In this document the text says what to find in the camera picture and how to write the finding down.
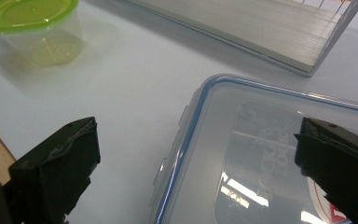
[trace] white tabletop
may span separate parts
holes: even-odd
[[[193,92],[230,73],[358,102],[358,14],[316,74],[302,77],[121,1],[79,4],[86,47],[67,65],[21,65],[0,39],[0,137],[16,158],[94,116],[102,163],[71,223],[146,223],[153,178]]]

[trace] blue container rim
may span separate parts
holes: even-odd
[[[353,111],[358,111],[358,103],[352,102],[348,100],[339,99],[336,97],[321,95],[317,93],[312,92],[303,92],[303,91],[290,91],[287,89],[279,88],[270,86],[268,84],[259,83],[256,81],[252,81],[249,79],[246,79],[244,77],[238,77],[234,75],[216,75],[213,77],[208,78],[202,85],[201,85],[201,93],[200,98],[197,102],[196,108],[194,110],[193,116],[191,118],[191,121],[188,125],[187,132],[183,141],[183,144],[180,146],[178,150],[178,159],[176,163],[173,166],[173,169],[170,173],[170,177],[168,180],[168,184],[165,187],[164,193],[162,195],[162,198],[158,205],[158,210],[155,215],[154,223],[155,224],[161,224],[162,220],[167,212],[168,205],[170,204],[173,190],[177,181],[177,178],[179,176],[183,161],[185,159],[185,155],[187,153],[188,147],[190,145],[190,142],[193,138],[193,134],[196,130],[201,110],[204,106],[204,103],[206,101],[206,98],[211,91],[211,89],[216,86],[217,84],[221,83],[232,83],[232,84],[238,84],[250,88],[255,88],[259,90],[269,91],[269,92],[275,92],[280,95],[287,95],[287,96],[293,96],[300,99],[305,99],[313,102],[323,103],[326,105],[334,105],[337,107],[346,108]]]

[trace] transparent plastic container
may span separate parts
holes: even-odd
[[[149,223],[351,223],[295,165],[304,117],[358,134],[358,104],[234,76],[211,77],[156,175]]]
[[[72,61],[83,49],[77,0],[0,0],[0,36],[37,67]]]
[[[358,0],[126,1],[307,77],[358,12]]]

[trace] plastic container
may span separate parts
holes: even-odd
[[[126,1],[307,77],[358,12],[358,0]]]
[[[0,36],[38,67],[72,61],[83,49],[77,0],[0,0]]]
[[[156,175],[149,223],[350,223],[295,165],[303,117],[358,134],[358,104],[240,77],[212,77]]]

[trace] green plastic lid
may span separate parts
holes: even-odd
[[[0,33],[48,29],[61,24],[78,0],[0,0]]]

